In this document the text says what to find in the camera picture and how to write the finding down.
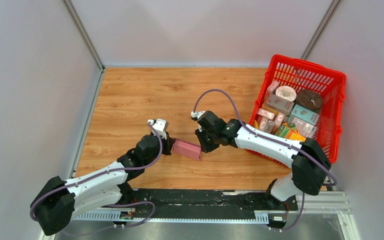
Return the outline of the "pink paper box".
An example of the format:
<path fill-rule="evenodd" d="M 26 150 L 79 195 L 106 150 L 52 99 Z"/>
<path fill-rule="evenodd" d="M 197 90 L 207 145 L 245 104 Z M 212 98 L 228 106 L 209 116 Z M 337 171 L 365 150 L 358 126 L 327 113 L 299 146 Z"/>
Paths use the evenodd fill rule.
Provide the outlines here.
<path fill-rule="evenodd" d="M 201 161 L 201 146 L 195 143 L 176 138 L 172 147 L 172 151 L 175 154 L 181 155 L 183 157 L 187 157 L 195 161 Z"/>

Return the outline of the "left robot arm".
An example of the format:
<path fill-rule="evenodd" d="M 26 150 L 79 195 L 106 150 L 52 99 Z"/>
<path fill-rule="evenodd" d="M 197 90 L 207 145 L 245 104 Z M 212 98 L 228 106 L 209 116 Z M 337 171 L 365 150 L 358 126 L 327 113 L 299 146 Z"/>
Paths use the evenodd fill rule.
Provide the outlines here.
<path fill-rule="evenodd" d="M 137 206 L 128 182 L 143 174 L 161 155 L 170 156 L 175 142 L 168 132 L 163 136 L 145 135 L 134 148 L 102 169 L 66 180 L 51 178 L 31 203 L 30 217 L 45 235 L 51 236 L 97 208 Z"/>

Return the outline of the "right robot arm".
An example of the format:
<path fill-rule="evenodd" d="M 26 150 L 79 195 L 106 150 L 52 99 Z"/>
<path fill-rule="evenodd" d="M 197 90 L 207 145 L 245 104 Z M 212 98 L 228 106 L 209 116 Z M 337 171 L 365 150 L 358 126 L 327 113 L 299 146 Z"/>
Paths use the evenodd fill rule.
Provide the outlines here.
<path fill-rule="evenodd" d="M 282 138 L 238 119 L 225 122 L 209 110 L 193 111 L 190 115 L 198 123 L 195 134 L 202 152 L 212 152 L 219 146 L 232 146 L 257 152 L 291 169 L 291 173 L 275 179 L 267 188 L 265 203 L 269 208 L 279 209 L 289 197 L 299 193 L 317 196 L 321 191 L 331 163 L 314 139 Z"/>

